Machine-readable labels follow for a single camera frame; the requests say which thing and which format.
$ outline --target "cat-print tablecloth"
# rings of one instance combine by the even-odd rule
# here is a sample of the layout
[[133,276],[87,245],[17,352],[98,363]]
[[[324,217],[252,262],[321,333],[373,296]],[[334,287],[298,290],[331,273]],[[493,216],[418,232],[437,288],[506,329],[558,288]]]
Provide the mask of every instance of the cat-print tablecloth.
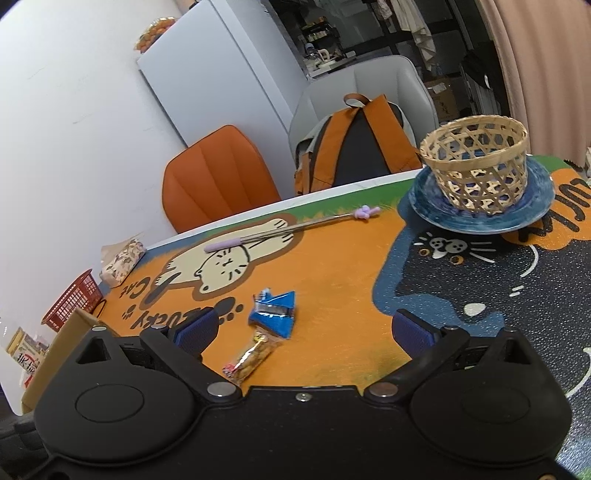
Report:
[[[406,192],[416,172],[286,200],[188,232],[148,250],[107,295],[101,319],[121,335],[176,325],[214,306],[217,339],[203,361],[217,372],[248,343],[252,296],[295,290],[292,338],[243,384],[351,385],[363,389],[408,356],[391,318],[406,308],[436,327],[455,323],[494,336],[504,324],[528,336],[573,407],[559,461],[591,475],[591,189],[556,158],[538,157],[556,187],[539,222],[506,235],[468,236],[425,223]],[[379,205],[346,220],[205,254],[224,236]],[[448,252],[444,245],[459,248]]]

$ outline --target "purple handle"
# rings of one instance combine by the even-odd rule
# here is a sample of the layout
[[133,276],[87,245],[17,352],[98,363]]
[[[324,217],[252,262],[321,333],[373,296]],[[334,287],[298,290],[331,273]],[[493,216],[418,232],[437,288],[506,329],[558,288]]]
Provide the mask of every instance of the purple handle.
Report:
[[382,209],[380,207],[370,208],[367,205],[363,205],[361,208],[358,208],[353,212],[353,217],[357,220],[369,220],[371,216],[381,211]]
[[203,247],[203,251],[207,254],[211,254],[217,252],[218,250],[224,250],[225,248],[232,248],[237,247],[238,245],[242,245],[242,238],[231,238],[230,240],[224,240],[223,242],[218,242],[216,244],[210,244]]

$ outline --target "purple hand-shaped tip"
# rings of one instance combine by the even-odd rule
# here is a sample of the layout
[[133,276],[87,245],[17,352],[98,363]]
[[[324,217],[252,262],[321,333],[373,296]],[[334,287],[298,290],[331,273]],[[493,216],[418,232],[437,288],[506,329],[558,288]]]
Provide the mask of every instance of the purple hand-shaped tip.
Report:
[[363,205],[361,208],[358,208],[353,212],[353,217],[357,218],[358,220],[369,220],[372,215],[375,215],[379,212],[381,212],[380,207],[370,208],[367,205]]

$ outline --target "floral tissue package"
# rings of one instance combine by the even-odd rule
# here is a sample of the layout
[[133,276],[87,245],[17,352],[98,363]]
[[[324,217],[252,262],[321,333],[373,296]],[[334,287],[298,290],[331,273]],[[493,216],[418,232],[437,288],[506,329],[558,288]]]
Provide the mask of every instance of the floral tissue package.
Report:
[[100,279],[109,287],[121,285],[144,253],[146,253],[144,245],[136,238],[101,248]]

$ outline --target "brown cardboard box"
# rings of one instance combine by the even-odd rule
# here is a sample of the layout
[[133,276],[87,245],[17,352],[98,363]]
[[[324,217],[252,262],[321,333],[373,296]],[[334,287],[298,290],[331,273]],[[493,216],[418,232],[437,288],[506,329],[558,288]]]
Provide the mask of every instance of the brown cardboard box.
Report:
[[[80,309],[74,310],[74,313],[70,315],[70,318],[64,323],[52,341],[45,359],[37,368],[29,386],[22,395],[21,407],[23,413],[29,413],[35,409],[51,379],[74,351],[74,348],[80,343],[84,335],[96,325],[104,325],[109,328],[90,313]],[[111,333],[113,336],[118,336],[113,331]]]
[[457,110],[456,97],[447,77],[425,82],[425,87],[433,99],[440,122],[449,122],[459,118],[460,112]]

